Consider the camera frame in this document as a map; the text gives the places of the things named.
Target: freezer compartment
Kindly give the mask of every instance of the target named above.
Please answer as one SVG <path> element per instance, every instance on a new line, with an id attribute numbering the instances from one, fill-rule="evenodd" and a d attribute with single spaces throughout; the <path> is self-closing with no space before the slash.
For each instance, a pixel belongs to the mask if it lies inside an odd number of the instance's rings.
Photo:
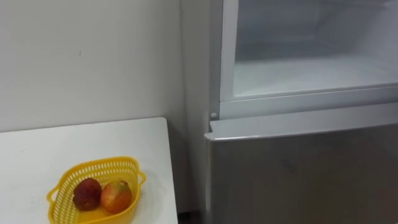
<path id="1" fill-rule="evenodd" d="M 215 142 L 211 223 L 398 223 L 396 133 Z"/>
<path id="2" fill-rule="evenodd" d="M 398 85 L 397 12 L 385 0 L 240 0 L 221 101 Z"/>

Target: mango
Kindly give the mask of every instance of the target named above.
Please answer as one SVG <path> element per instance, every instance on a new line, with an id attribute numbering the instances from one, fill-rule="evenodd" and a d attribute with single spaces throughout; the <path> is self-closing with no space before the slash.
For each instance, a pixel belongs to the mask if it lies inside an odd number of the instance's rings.
<path id="1" fill-rule="evenodd" d="M 117 214 L 127 209 L 132 201 L 132 192 L 124 180 L 108 183 L 101 194 L 101 206 L 109 213 Z"/>

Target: floor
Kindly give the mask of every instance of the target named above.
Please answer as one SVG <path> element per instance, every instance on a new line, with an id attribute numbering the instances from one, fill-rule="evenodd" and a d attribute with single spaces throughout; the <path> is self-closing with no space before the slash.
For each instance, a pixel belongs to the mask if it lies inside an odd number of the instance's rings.
<path id="1" fill-rule="evenodd" d="M 178 224 L 202 224 L 198 215 L 187 214 L 183 216 L 178 216 Z"/>

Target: refrigerator door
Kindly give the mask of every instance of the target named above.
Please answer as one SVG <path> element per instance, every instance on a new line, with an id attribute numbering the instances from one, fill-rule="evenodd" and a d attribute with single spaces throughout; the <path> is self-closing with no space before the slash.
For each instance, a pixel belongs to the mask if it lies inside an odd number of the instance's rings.
<path id="1" fill-rule="evenodd" d="M 398 223 L 398 103 L 212 121 L 207 223 Z"/>

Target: refrigerator door handle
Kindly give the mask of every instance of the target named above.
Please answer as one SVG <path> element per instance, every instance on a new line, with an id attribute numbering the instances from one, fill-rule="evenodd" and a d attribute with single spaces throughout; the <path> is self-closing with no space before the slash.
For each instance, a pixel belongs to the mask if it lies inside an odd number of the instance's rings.
<path id="1" fill-rule="evenodd" d="M 398 124 L 398 103 L 210 121 L 209 141 L 277 138 Z"/>

